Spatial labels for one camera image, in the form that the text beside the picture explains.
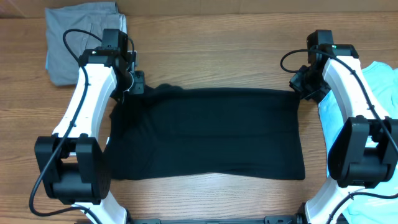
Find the light blue cloth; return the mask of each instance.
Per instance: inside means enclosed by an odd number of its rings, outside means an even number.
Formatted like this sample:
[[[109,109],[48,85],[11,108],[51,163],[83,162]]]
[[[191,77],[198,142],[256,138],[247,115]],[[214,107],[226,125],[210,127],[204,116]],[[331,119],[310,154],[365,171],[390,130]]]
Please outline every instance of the light blue cloth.
[[[362,71],[381,106],[390,114],[391,118],[398,119],[398,69],[393,70],[385,63],[373,62]],[[343,127],[343,117],[332,91],[319,104],[319,117],[325,136],[326,150],[329,153]],[[380,183],[369,192],[381,195],[398,193],[398,166],[389,182]],[[356,196],[343,215],[350,224],[398,223],[398,200]]]

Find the wooden tabletop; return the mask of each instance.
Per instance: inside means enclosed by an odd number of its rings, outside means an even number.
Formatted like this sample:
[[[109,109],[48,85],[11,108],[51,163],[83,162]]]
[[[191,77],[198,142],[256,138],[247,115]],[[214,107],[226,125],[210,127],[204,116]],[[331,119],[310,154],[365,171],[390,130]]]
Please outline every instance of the wooden tabletop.
[[[247,87],[291,90],[292,74],[279,67],[290,50],[306,47],[315,29],[331,29],[335,43],[353,44],[362,67],[373,60],[398,66],[398,12],[128,17],[128,31],[149,86]],[[37,136],[51,135],[63,116],[73,86],[56,87],[44,69],[44,19],[0,19],[0,223],[73,223],[80,212],[40,218],[28,199],[39,174]],[[286,66],[298,69],[306,54]],[[110,102],[100,131],[109,136]],[[313,101],[298,110],[305,180],[267,180],[204,174],[149,180],[112,181],[111,191],[133,218],[259,218],[295,213],[326,177],[326,151]],[[66,207],[47,198],[42,185],[36,209]]]

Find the wooden table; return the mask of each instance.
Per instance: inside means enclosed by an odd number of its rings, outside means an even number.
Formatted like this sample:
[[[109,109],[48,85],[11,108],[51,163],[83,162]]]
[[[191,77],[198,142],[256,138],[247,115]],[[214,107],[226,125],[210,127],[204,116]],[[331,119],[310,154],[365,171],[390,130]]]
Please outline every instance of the wooden table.
[[[398,12],[128,17],[149,86],[247,87],[291,90],[292,74],[279,60],[306,47],[315,29],[333,30],[337,44],[353,44],[363,67],[373,60],[398,66]],[[54,86],[44,69],[44,19],[0,19],[0,223],[72,223],[80,212],[40,218],[28,198],[39,174],[37,136],[51,135],[73,86]],[[287,59],[297,69],[305,54]],[[109,135],[110,103],[101,125],[102,148]],[[326,153],[318,108],[303,100],[298,111],[306,178],[267,180],[204,174],[140,181],[112,181],[111,191],[133,218],[259,218],[295,213],[325,180]],[[64,208],[40,186],[35,207]]]

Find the robotic arm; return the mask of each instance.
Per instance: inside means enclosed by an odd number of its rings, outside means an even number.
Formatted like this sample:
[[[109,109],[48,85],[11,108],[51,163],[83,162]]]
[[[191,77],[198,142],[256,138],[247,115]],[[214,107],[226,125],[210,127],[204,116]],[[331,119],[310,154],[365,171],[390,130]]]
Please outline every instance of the robotic arm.
[[[328,156],[330,176],[316,196],[305,203],[295,216],[268,216],[254,221],[211,220],[209,222],[326,223],[331,221],[333,217],[330,217],[330,214],[339,207],[339,203],[350,192],[364,187],[375,188],[378,183],[387,182],[392,177],[398,155],[386,138],[379,121],[369,110],[357,80],[336,59],[313,51],[315,49],[332,55],[356,71],[374,109],[384,119],[382,122],[388,127],[390,135],[396,142],[398,121],[388,117],[388,113],[372,94],[363,77],[359,56],[354,47],[335,45],[330,30],[317,30],[308,36],[307,49],[308,62],[311,66],[303,65],[300,70],[295,71],[290,86],[301,98],[314,99],[317,103],[332,89],[345,122]],[[127,35],[113,29],[104,30],[101,47],[85,50],[79,58],[79,64],[85,68],[90,85],[74,128],[44,175],[45,191],[50,198],[57,198],[64,204],[89,208],[102,223],[132,223],[129,212],[117,203],[109,191],[111,176],[98,145],[98,131],[109,98],[123,100],[125,94],[143,93],[144,74],[134,71],[136,52],[127,52]],[[84,71],[80,68],[78,84],[65,116],[51,137],[37,139],[35,154],[41,172],[70,125],[70,120],[83,95],[85,81]],[[378,143],[377,146],[366,145],[368,138]],[[62,159],[68,156],[77,156],[78,162],[63,163]],[[332,222],[336,221],[349,203],[350,201],[344,203],[335,211]],[[93,217],[88,215],[88,218],[96,223]],[[174,222],[135,220],[134,223]]]

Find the gray cloth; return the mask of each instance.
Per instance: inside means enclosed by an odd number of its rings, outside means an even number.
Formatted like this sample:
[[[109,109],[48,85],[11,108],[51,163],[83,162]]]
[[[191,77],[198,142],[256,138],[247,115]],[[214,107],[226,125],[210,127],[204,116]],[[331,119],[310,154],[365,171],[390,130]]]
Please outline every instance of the gray cloth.
[[[63,44],[62,35],[68,29],[82,29],[102,38],[103,29],[126,30],[126,17],[119,13],[115,2],[93,2],[60,9],[45,9],[47,23],[46,69],[51,81],[60,85],[76,84],[78,64]],[[67,42],[76,56],[85,49],[93,49],[101,43],[94,37],[79,32],[67,35]]]

